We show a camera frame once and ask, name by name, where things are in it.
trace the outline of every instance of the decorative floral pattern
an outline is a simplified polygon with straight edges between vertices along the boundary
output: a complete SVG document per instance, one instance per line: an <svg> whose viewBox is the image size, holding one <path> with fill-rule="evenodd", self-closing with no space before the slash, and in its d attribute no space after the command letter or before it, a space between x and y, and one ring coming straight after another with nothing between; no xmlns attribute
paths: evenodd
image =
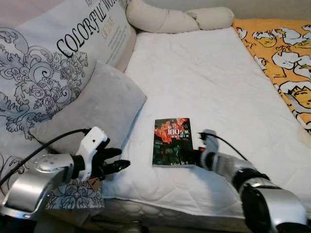
<svg viewBox="0 0 311 233"><path fill-rule="evenodd" d="M14 29L0 28L0 82L9 80L9 85L15 87L11 96L4 93L7 86L0 89L0 117L6 118L4 128L9 132L23 132L25 138L31 140L30 128L52 118L79 96L87 66L85 52L76 52L67 58L41 46L29 46L24 36ZM0 154L0 179L21 160ZM1 193L6 195L16 176L28 169L22 166L1 187ZM54 190L51 196L49 209L104 205L100 190L94 192L87 182L77 180Z"/></svg>

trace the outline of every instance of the yellow blanket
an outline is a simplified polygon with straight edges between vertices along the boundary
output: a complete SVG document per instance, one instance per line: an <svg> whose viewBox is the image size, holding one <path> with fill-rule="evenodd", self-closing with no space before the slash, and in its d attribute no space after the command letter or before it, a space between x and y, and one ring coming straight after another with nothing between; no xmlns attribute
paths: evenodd
<svg viewBox="0 0 311 233"><path fill-rule="evenodd" d="M311 21L235 19L233 27L311 134Z"/></svg>

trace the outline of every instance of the book cover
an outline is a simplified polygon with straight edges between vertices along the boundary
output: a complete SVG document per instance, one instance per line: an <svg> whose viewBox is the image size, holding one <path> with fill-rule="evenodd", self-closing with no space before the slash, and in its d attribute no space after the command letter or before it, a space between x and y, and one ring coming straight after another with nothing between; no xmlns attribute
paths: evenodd
<svg viewBox="0 0 311 233"><path fill-rule="evenodd" d="M189 118L155 120L153 166L193 166Z"/></svg>

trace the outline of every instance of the robotic hand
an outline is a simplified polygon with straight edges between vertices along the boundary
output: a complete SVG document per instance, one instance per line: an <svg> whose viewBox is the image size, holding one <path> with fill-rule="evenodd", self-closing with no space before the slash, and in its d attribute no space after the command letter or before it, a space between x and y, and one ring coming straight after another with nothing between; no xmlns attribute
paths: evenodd
<svg viewBox="0 0 311 233"><path fill-rule="evenodd" d="M122 153L120 149L105 149L109 141L101 129L94 127L81 141L75 156L48 154L36 159L34 168L13 183L0 207L0 232L33 232L51 192L71 179L87 181L98 177L103 180L105 175L128 167L130 161L127 160L105 162Z"/></svg>
<svg viewBox="0 0 311 233"><path fill-rule="evenodd" d="M300 200L273 184L249 161L218 153L217 138L211 130L201 133L206 149L201 154L200 164L224 176L235 187L248 228L254 233L311 233Z"/></svg>

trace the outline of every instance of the white mattress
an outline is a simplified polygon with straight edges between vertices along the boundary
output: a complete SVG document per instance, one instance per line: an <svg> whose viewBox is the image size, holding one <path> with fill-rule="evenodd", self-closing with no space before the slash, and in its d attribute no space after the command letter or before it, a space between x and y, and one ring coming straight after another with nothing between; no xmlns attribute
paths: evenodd
<svg viewBox="0 0 311 233"><path fill-rule="evenodd" d="M189 117L194 148L203 145L197 133L215 130L294 192L311 217L311 137L233 28L140 33L126 74L148 99L121 156L131 165L105 180L105 198L241 218L239 196L223 177L199 167L152 167L154 120ZM236 155L221 142L220 152Z"/></svg>

